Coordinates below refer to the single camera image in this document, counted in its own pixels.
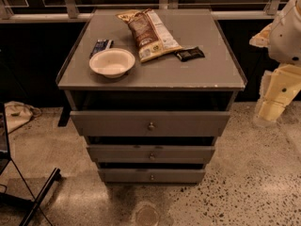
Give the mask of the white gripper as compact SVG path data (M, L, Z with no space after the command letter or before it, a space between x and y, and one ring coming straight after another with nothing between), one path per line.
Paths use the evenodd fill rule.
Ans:
M253 122L258 126L274 126L277 119L301 90L301 67L281 63L261 78L260 96L256 103Z

